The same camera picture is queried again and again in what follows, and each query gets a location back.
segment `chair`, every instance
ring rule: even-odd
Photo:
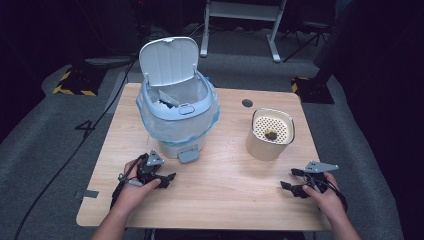
[[[298,49],[289,54],[283,62],[287,62],[287,60],[293,57],[313,40],[316,40],[315,46],[318,46],[318,42],[321,37],[324,42],[326,42],[324,34],[331,33],[335,26],[336,0],[304,0],[303,4],[298,7],[298,11],[298,21],[295,30],[298,42],[299,37],[297,36],[297,31],[315,34]],[[288,33],[290,32],[287,32],[280,38],[280,40],[283,40]]]

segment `trash can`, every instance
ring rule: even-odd
[[[219,119],[218,95],[197,71],[199,50],[189,37],[146,44],[139,55],[144,76],[136,99],[143,125],[169,158],[199,158],[206,133]]]

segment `metal bracket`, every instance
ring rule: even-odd
[[[84,190],[84,191],[78,191],[75,193],[75,198],[83,200],[84,198],[97,198],[99,195],[98,191],[91,191],[91,190]]]
[[[155,165],[161,165],[165,163],[165,160],[163,160],[154,149],[150,151],[149,158],[147,159],[147,166],[155,166]]]
[[[303,171],[307,173],[322,173],[337,169],[339,169],[338,165],[310,161]]]

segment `hazard tape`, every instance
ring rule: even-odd
[[[53,93],[62,93],[69,95],[85,95],[97,96],[98,88],[103,81],[99,79],[96,81],[84,81],[74,77],[72,67],[66,70],[65,74],[60,79],[58,85],[53,89]]]
[[[311,79],[307,78],[307,77],[294,77],[294,78],[292,78],[292,80],[291,80],[292,91],[293,91],[294,94],[296,94],[300,98],[299,89],[298,89],[297,84],[296,84],[296,81],[298,81],[298,80],[311,80]]]

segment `yellow and black tape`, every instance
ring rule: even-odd
[[[296,84],[296,81],[298,81],[298,80],[310,80],[310,78],[307,78],[307,77],[294,77],[294,78],[292,78],[292,80],[291,80],[292,91],[293,91],[294,94],[299,96],[299,88]]]
[[[87,80],[82,74],[75,73],[72,70],[72,67],[66,70],[53,93],[97,96],[104,74],[99,75],[96,79]]]

